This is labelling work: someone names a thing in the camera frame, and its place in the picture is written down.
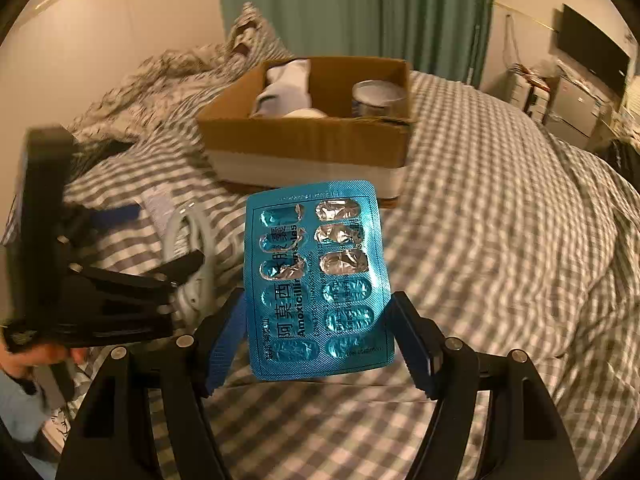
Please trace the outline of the person's left hand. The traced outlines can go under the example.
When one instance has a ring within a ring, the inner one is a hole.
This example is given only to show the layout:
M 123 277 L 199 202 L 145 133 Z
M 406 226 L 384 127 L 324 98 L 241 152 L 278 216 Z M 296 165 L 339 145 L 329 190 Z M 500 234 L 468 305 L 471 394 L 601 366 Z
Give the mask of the person's left hand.
M 21 352 L 9 352 L 4 340 L 1 341 L 1 369 L 15 379 L 32 378 L 35 367 L 58 364 L 72 359 L 76 364 L 85 362 L 88 348 L 67 348 L 60 344 L 36 344 Z

